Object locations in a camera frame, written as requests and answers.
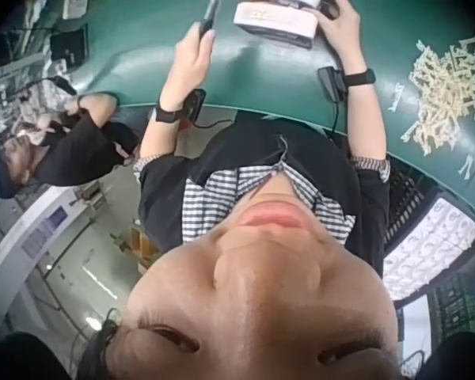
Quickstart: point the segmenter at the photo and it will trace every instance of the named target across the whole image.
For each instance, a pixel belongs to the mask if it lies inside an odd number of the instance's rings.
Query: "factory workstation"
[[[0,380],[475,380],[475,0],[0,5]]]

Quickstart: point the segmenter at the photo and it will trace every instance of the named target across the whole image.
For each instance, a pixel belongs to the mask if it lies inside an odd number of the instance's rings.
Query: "lips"
[[[276,224],[304,230],[308,230],[311,226],[310,219],[299,207],[281,201],[268,201],[251,206],[241,215],[237,224],[239,226]]]

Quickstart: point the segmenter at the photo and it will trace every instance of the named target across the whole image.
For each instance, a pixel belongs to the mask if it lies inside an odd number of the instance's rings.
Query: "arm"
[[[310,10],[334,47],[343,64],[344,73],[361,74],[367,70],[360,46],[360,17],[348,0],[336,0],[340,16],[329,20]],[[348,142],[354,157],[385,160],[386,128],[378,96],[373,85],[360,85],[348,90]]]
[[[161,92],[159,104],[164,111],[183,108],[186,97],[206,78],[211,62],[215,32],[200,39],[200,24],[195,23],[176,46],[174,62]],[[141,143],[141,158],[174,153],[180,123],[167,124],[150,120]]]
[[[65,104],[68,115],[76,114],[80,108],[88,111],[95,125],[102,128],[116,110],[118,102],[107,93],[91,93],[71,99]]]

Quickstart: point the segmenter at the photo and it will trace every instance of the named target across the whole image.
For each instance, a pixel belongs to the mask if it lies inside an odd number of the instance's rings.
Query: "black smartwatch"
[[[150,111],[149,120],[159,121],[166,124],[174,124],[183,117],[183,109],[175,112],[167,112],[162,109],[160,101]]]
[[[367,69],[361,74],[352,74],[343,76],[343,82],[348,87],[372,85],[377,81],[372,69]]]

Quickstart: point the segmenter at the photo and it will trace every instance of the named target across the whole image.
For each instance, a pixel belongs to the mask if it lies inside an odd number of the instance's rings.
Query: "black shirt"
[[[284,161],[308,179],[322,195],[338,202],[356,221],[345,247],[383,269],[383,237],[389,212],[389,184],[378,171],[355,170],[325,136],[284,120],[237,122],[219,132],[199,158],[172,154],[153,160],[142,170],[139,216],[150,240],[166,252],[182,244],[181,212],[187,178],[204,186],[215,171],[252,165],[274,165],[288,142]]]
[[[56,134],[49,150],[36,167],[34,177],[41,184],[79,186],[102,178],[124,158],[86,113],[69,134]]]

